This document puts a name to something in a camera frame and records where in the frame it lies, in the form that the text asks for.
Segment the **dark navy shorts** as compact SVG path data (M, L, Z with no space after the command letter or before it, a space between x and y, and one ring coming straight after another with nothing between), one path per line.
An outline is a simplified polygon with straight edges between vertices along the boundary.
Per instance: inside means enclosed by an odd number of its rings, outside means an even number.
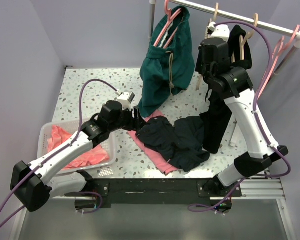
M155 116L136 132L136 138L173 167L189 172L210 158L202 149L204 132L198 116L181 118L174 124L164 116Z

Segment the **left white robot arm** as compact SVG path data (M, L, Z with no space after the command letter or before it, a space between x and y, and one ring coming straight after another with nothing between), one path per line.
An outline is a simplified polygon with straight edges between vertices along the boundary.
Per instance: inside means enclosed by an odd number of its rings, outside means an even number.
M86 122L63 144L28 164L14 165L10 183L11 193L29 211L41 208L50 198L72 192L88 196L93 184L80 172L56 179L56 174L71 161L106 141L116 130L138 131L146 123L137 107L123 108L115 100L106 102L99 113Z

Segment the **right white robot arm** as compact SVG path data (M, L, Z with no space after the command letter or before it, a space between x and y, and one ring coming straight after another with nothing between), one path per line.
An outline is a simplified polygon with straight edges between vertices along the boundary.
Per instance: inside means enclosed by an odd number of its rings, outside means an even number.
M242 132L247 152L233 164L209 179L205 190L225 196L230 186L243 178L258 174L283 159L288 148L271 135L258 105L247 71L233 66L228 55L228 43L221 38L208 38L199 45L196 70L212 91L209 110L201 117L205 123L203 148L217 153L230 118L233 116Z

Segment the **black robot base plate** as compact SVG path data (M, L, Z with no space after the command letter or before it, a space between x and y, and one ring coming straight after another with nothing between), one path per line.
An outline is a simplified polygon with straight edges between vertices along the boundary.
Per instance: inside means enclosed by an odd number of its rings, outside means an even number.
M95 178L89 180L78 193L65 194L75 197L76 209L91 208L93 203L99 203L98 197L86 192L95 192L102 199L103 208L114 204L135 205L190 205L209 204L210 198L225 197L234 188L232 197L241 197L239 186L231 185L223 189L212 189L207 178Z

